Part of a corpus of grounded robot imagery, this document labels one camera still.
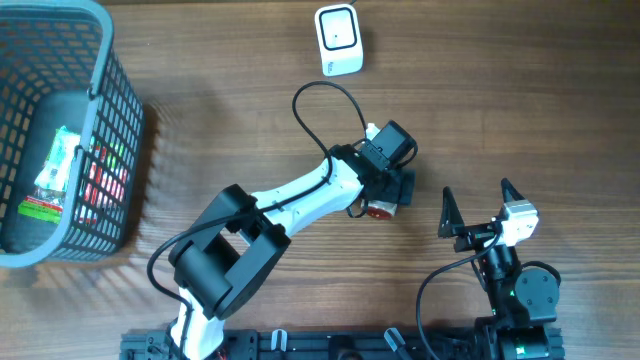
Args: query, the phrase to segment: plastic basket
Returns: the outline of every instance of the plastic basket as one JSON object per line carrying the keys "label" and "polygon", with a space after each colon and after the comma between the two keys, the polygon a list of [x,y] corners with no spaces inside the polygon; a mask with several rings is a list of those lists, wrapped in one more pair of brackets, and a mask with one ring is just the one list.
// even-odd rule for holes
{"label": "plastic basket", "polygon": [[[144,118],[112,43],[94,2],[0,2],[0,266],[120,247]],[[18,214],[63,125],[81,140],[59,224]]]}

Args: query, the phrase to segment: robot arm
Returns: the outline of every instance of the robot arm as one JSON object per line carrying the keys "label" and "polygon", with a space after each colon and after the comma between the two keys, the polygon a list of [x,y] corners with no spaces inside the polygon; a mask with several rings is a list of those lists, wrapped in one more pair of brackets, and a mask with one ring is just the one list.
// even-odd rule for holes
{"label": "robot arm", "polygon": [[[318,168],[279,188],[251,195],[238,185],[224,189],[192,227],[225,216],[250,215],[193,233],[173,248],[169,261],[175,267],[174,280],[193,311],[187,316],[186,306],[181,305],[171,337],[179,346],[187,323],[184,352],[189,359],[206,358],[220,345],[224,320],[259,289],[291,236],[329,213],[350,207],[359,196],[378,204],[408,205],[415,173],[398,164],[415,142],[393,121],[382,130],[370,125],[367,137],[359,149],[334,146]],[[285,201],[326,177],[329,161],[333,166],[328,181],[298,200]],[[239,255],[220,234],[223,228],[244,238],[249,245],[244,254]]]}

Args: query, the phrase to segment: wooden surface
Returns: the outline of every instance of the wooden surface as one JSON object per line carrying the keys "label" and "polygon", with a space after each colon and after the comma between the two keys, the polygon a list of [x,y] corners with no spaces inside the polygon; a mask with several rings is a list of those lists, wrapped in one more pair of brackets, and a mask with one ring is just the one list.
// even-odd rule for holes
{"label": "wooden surface", "polygon": [[[506,176],[541,211],[520,258],[563,275],[568,359],[637,358],[640,22],[633,2],[604,3],[358,2],[364,69],[334,80],[367,121],[394,119],[417,139],[414,203],[390,222],[336,213],[314,223],[228,326],[413,326],[419,283],[461,257],[436,238],[442,187],[476,223],[499,209]],[[322,79],[322,5],[108,7],[148,121],[131,240],[94,265],[0,270],[0,357],[115,358],[120,334],[177,314],[144,273],[157,246],[227,185],[270,189],[319,164],[290,108]],[[299,105],[326,144],[360,137],[337,91],[310,90]],[[175,288],[164,259],[158,277]],[[490,314],[470,267],[438,277],[423,309],[432,324]]]}

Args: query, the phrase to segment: basket bottom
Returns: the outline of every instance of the basket bottom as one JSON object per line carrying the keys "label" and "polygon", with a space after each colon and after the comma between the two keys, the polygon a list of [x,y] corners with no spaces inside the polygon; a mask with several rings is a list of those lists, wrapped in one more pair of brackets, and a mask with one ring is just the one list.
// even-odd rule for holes
{"label": "basket bottom", "polygon": [[4,251],[25,253],[33,250],[47,241],[58,227],[52,222],[18,214],[18,205],[33,192],[56,129],[66,126],[81,134],[88,104],[87,93],[82,90],[53,92],[38,102],[5,218],[0,224],[0,247]]}

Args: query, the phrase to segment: wood grain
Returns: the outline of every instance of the wood grain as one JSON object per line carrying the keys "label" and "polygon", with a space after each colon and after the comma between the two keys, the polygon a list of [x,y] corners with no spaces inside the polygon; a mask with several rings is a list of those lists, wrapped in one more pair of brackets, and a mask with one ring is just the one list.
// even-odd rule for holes
{"label": "wood grain", "polygon": [[[227,185],[269,189],[321,153],[291,98],[322,78],[322,2],[110,6],[115,47],[146,104],[131,239],[98,264],[0,270],[5,359],[113,359],[120,334],[165,326],[178,304],[144,268]],[[298,234],[230,328],[414,325],[422,279],[460,258],[436,238],[441,189],[468,223],[494,215],[509,177],[541,210],[522,260],[563,275],[569,359],[635,359],[640,345],[640,7],[636,2],[377,1],[357,4],[365,67],[338,77],[369,122],[420,145],[414,203],[389,222],[332,214]],[[338,92],[301,116],[326,144],[360,133]],[[161,282],[172,285],[166,257]],[[470,268],[437,278],[426,323],[490,313]]]}

